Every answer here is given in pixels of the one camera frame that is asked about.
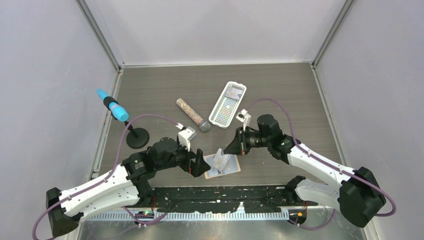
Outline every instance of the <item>white wall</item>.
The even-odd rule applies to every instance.
[[[28,240],[46,191],[88,176],[116,71],[77,3],[2,1],[1,239]],[[46,217],[38,238],[50,238]]]
[[[345,0],[92,1],[126,65],[162,65],[311,62]]]
[[[347,161],[372,170],[397,203],[394,216],[375,218],[382,240],[424,236],[423,9],[356,1],[318,64]]]

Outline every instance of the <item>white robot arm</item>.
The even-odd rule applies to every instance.
[[[178,133],[177,140],[162,138],[147,150],[131,154],[102,184],[84,191],[106,179],[107,172],[89,182],[68,190],[56,187],[46,193],[46,207],[63,201],[48,212],[53,237],[65,235],[91,216],[135,204],[147,204],[154,195],[148,180],[157,171],[180,167],[193,177],[199,177],[211,167],[203,158],[203,151],[190,149],[190,140],[196,135],[191,127]]]
[[[319,155],[298,139],[294,140],[283,134],[278,122],[270,114],[257,118],[258,130],[247,126],[250,118],[246,110],[237,114],[237,119],[243,122],[243,126],[236,129],[234,140],[223,153],[247,155],[252,148],[267,148],[274,158],[304,169],[326,183],[297,176],[285,187],[292,191],[294,199],[334,208],[360,228],[365,227],[386,204],[386,198],[380,192],[348,175],[354,175],[378,187],[370,170],[365,167],[356,170]]]

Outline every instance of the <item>gray table surface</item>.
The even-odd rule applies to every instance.
[[[308,63],[243,64],[207,66],[166,66],[126,68],[117,100],[126,108],[130,119],[142,114],[160,114],[197,130],[192,148],[203,150],[204,155],[225,148],[235,136],[241,122],[234,119],[227,129],[212,126],[201,132],[196,124],[176,105],[183,98],[204,119],[208,119],[222,90],[229,81],[241,83],[247,91],[238,110],[246,108],[262,97],[272,97],[289,112],[296,137],[308,147],[340,163],[339,153]],[[290,135],[289,124],[283,111],[273,102],[262,101],[250,108],[250,126],[257,129],[256,118],[272,114],[284,133]],[[163,137],[176,139],[178,129],[165,120],[145,117],[134,124],[150,133],[151,146]],[[109,171],[116,159],[119,140],[124,128],[113,120],[108,132],[100,173]],[[120,160],[138,152],[122,146]],[[246,156],[238,157],[241,171],[216,178],[193,178],[179,167],[159,171],[149,182],[152,187],[230,186],[286,184],[296,175],[318,179],[308,172],[274,159],[266,149],[255,148]]]

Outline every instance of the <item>white basket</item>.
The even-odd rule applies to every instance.
[[[231,92],[231,89],[234,89],[239,94],[241,94],[239,99],[237,99],[238,97],[231,98],[225,96],[228,95],[227,91]],[[228,128],[234,118],[234,115],[237,112],[237,108],[239,107],[243,96],[245,95],[246,89],[246,86],[243,84],[237,83],[235,81],[229,81],[222,91],[221,96],[219,96],[215,107],[213,107],[213,110],[210,113],[209,122],[223,129]]]

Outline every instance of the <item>gray cap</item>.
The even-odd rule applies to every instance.
[[[211,124],[208,122],[208,121],[206,121],[206,120],[203,120],[203,121],[201,121],[200,123],[199,123],[199,128],[200,128],[200,130],[202,131],[202,132],[208,132],[209,130],[211,130]]]

